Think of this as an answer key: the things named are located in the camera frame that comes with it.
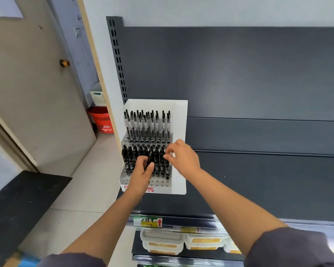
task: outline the shelf price label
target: shelf price label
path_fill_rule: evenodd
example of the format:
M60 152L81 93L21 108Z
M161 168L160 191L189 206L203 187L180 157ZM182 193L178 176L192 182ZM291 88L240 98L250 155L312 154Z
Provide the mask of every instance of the shelf price label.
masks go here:
M162 217L134 217L134 226L148 228L162 228Z

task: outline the forearm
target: forearm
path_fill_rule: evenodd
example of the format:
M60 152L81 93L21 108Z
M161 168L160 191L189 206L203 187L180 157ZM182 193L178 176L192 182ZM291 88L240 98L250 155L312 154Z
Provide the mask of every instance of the forearm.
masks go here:
M266 231L287 227L269 212L228 188L204 170L191 183L204 197L240 251L247 255Z
M138 199L124 193L111 207L62 253L78 252L101 258L108 264Z

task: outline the left hand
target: left hand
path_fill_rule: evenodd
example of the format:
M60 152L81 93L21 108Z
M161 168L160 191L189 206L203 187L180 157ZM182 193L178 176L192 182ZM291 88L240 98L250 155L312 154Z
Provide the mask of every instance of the left hand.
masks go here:
M145 194L147 187L150 184L153 169L155 168L155 164L151 162L146 168L146 171L144 170L144 165L146 165L147 159L147 156L137 157L135 169L131 175L129 186L125 191L125 194L133 197L136 204Z

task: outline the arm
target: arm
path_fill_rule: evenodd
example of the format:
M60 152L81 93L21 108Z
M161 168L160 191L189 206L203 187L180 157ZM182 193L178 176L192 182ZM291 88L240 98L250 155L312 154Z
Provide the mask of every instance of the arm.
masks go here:
M202 170L198 155L181 139L168 146L164 158L195 186L244 255L249 253L264 232L287 227L269 212Z
M105 264L109 264L116 243L125 228L132 209L145 194L150 183L154 163L151 163L145 171L143 164L146 161L146 156L137 158L134 172L125 193L62 253L86 253L101 258Z

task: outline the hand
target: hand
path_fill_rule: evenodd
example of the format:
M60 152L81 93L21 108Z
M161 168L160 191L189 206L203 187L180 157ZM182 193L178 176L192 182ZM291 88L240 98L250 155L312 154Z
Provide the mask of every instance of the hand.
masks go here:
M144 170L144 166L147 163L147 156L138 156L136 160L135 169L131 175L129 186L127 187L125 194L132 196L136 201L136 204L145 194L148 185L150 184L151 175L155 164L153 162Z
M167 147L163 158L168 160L187 180L200 170L198 155L181 139Z

